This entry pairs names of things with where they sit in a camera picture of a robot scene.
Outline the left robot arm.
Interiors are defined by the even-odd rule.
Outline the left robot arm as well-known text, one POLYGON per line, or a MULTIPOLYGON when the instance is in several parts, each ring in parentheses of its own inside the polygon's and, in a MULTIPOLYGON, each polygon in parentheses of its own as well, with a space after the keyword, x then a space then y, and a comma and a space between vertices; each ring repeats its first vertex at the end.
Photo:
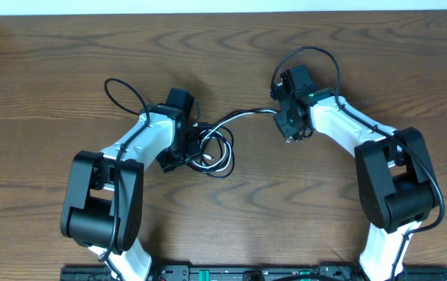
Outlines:
POLYGON ((63 280, 146 280, 151 256, 137 238, 144 171, 158 161, 169 172, 200 157, 190 119, 194 97, 173 88, 164 103, 140 112, 135 126, 99 152, 73 159, 62 209, 62 235, 94 252, 97 268, 65 267, 63 280))

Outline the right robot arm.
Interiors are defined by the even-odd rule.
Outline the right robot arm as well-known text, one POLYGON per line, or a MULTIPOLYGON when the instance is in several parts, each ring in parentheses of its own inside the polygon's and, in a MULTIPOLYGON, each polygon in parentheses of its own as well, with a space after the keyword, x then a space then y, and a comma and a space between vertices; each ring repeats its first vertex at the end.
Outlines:
POLYGON ((360 203, 371 223, 360 267, 369 280, 397 277, 412 235, 443 206, 423 135, 378 123, 334 89, 318 89, 306 66, 280 79, 271 86, 281 107, 274 117, 279 132, 288 141, 319 132, 355 158, 360 203))

